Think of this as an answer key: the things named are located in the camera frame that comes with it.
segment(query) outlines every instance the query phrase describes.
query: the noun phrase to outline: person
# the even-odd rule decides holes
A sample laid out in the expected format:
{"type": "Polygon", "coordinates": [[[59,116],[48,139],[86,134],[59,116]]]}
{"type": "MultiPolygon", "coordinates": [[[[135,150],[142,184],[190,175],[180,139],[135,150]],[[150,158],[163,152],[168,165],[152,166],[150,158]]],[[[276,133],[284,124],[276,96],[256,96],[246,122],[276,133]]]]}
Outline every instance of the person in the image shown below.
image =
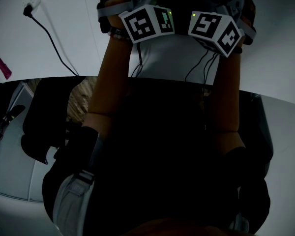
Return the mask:
{"type": "MultiPolygon", "coordinates": [[[[117,15],[109,21],[124,28],[117,15]]],[[[103,149],[94,160],[83,235],[255,233],[268,214],[269,197],[260,162],[238,134],[240,54],[220,57],[203,114],[184,89],[188,83],[143,79],[129,93],[132,47],[110,38],[83,126],[44,178],[48,215],[53,218],[59,186],[89,161],[99,134],[103,149]],[[246,201],[262,204],[255,218],[244,212],[239,188],[259,193],[258,201],[246,201]]]]}

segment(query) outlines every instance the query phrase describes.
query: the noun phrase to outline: black cable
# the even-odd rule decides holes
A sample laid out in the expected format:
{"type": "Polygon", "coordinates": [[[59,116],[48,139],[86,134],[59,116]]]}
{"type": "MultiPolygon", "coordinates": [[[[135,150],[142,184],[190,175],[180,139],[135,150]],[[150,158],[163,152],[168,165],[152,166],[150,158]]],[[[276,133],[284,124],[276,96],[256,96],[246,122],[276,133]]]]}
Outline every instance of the black cable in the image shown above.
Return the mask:
{"type": "Polygon", "coordinates": [[[50,36],[50,34],[49,34],[49,32],[47,31],[47,29],[40,23],[40,22],[38,22],[33,16],[31,16],[30,18],[32,18],[40,27],[42,27],[44,30],[45,30],[45,32],[47,33],[47,35],[49,36],[49,38],[50,38],[50,41],[51,41],[51,43],[53,44],[53,46],[54,46],[54,49],[55,49],[55,51],[56,51],[56,53],[57,53],[57,55],[58,55],[58,57],[59,57],[59,59],[60,59],[60,61],[61,61],[61,63],[71,72],[71,73],[73,73],[75,76],[79,76],[79,74],[78,74],[78,72],[76,71],[76,73],[75,72],[73,72],[63,61],[62,61],[62,59],[61,59],[61,57],[60,57],[60,55],[59,55],[59,52],[58,52],[58,50],[57,50],[57,48],[56,48],[56,46],[55,46],[55,44],[54,44],[54,41],[53,41],[53,39],[51,38],[51,36],[50,36]]]}
{"type": "Polygon", "coordinates": [[[206,63],[206,65],[205,65],[205,67],[204,67],[204,69],[203,69],[203,79],[204,79],[204,83],[206,82],[206,67],[207,67],[207,64],[208,64],[212,59],[214,59],[215,54],[216,54],[216,53],[214,53],[213,56],[212,56],[212,58],[211,58],[210,60],[208,60],[208,62],[206,63]]]}
{"type": "Polygon", "coordinates": [[[203,58],[206,56],[208,54],[208,50],[206,51],[206,54],[204,54],[202,57],[201,57],[201,59],[200,59],[200,61],[198,62],[198,64],[196,64],[189,72],[188,72],[188,74],[186,75],[186,77],[185,77],[185,82],[187,82],[187,77],[188,77],[188,75],[192,72],[192,70],[193,69],[195,69],[200,63],[201,63],[201,61],[203,60],[203,58]]]}
{"type": "Polygon", "coordinates": [[[139,63],[138,65],[137,65],[137,67],[134,69],[134,71],[133,71],[133,73],[131,74],[131,77],[133,78],[133,74],[134,74],[134,72],[138,69],[138,67],[140,66],[141,64],[139,63]]]}
{"type": "Polygon", "coordinates": [[[139,64],[138,64],[137,67],[134,69],[133,73],[131,74],[131,77],[132,77],[132,78],[133,78],[133,74],[135,73],[135,71],[138,69],[139,66],[141,66],[141,69],[140,69],[139,73],[136,75],[136,78],[139,76],[139,74],[141,73],[141,71],[142,71],[142,69],[143,69],[142,54],[141,54],[140,43],[137,44],[137,50],[138,50],[138,54],[139,54],[139,64]]]}
{"type": "Polygon", "coordinates": [[[214,54],[213,57],[210,59],[210,60],[213,59],[213,61],[211,62],[210,66],[208,67],[208,70],[207,70],[207,72],[206,72],[205,83],[204,83],[204,85],[203,85],[203,91],[202,91],[203,93],[205,92],[205,88],[206,88],[206,84],[207,84],[207,76],[208,76],[208,73],[209,73],[209,71],[210,71],[210,69],[211,69],[211,66],[212,66],[213,63],[215,62],[217,56],[218,56],[217,54],[214,54]]]}
{"type": "Polygon", "coordinates": [[[138,44],[138,53],[139,53],[139,61],[140,61],[141,69],[138,72],[138,74],[136,75],[136,78],[139,76],[139,74],[142,72],[142,69],[143,69],[143,62],[142,62],[142,54],[141,54],[140,43],[138,44]]]}

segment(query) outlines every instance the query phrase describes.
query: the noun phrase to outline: hand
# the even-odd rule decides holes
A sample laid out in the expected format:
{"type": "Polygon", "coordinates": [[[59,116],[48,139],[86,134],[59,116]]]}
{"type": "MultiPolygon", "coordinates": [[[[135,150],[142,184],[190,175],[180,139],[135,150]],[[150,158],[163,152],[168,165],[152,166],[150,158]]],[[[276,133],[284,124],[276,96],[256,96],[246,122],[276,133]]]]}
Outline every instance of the hand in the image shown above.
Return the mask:
{"type": "MultiPolygon", "coordinates": [[[[127,2],[128,0],[108,0],[105,2],[105,7],[113,6],[119,3],[127,2]]],[[[112,27],[116,27],[119,29],[124,29],[124,25],[122,23],[119,15],[108,16],[109,23],[112,27]]]]}

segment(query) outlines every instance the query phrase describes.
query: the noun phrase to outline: forearm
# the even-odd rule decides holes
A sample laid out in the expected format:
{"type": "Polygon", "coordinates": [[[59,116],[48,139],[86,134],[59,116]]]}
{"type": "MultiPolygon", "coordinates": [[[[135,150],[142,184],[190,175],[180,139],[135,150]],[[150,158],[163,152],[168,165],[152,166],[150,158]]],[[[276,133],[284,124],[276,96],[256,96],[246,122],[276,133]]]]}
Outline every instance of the forearm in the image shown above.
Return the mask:
{"type": "Polygon", "coordinates": [[[221,57],[210,95],[209,128],[237,132],[239,127],[240,54],[221,57]]]}
{"type": "Polygon", "coordinates": [[[133,44],[110,38],[88,112],[113,116],[128,90],[129,61],[133,44]]]}

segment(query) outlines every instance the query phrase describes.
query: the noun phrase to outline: electronic device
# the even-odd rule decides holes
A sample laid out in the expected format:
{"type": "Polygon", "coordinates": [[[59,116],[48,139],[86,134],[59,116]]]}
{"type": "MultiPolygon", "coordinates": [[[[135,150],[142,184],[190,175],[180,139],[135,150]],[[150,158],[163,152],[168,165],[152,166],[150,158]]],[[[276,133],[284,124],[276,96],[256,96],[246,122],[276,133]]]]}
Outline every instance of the electronic device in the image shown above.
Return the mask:
{"type": "Polygon", "coordinates": [[[228,57],[244,32],[231,16],[193,11],[188,35],[198,38],[204,48],[228,57]]]}
{"type": "Polygon", "coordinates": [[[171,9],[176,34],[188,35],[190,14],[192,11],[201,11],[232,17],[237,27],[242,29],[246,35],[244,44],[250,45],[256,36],[256,30],[253,28],[255,5],[252,0],[129,0],[105,7],[106,1],[108,0],[100,0],[97,6],[98,20],[103,33],[110,30],[107,16],[121,14],[125,11],[132,12],[143,5],[150,4],[171,9]],[[241,20],[242,15],[251,22],[251,27],[241,20]]]}
{"type": "Polygon", "coordinates": [[[119,16],[132,43],[175,34],[172,12],[167,8],[146,4],[132,12],[125,11],[119,16]]]}

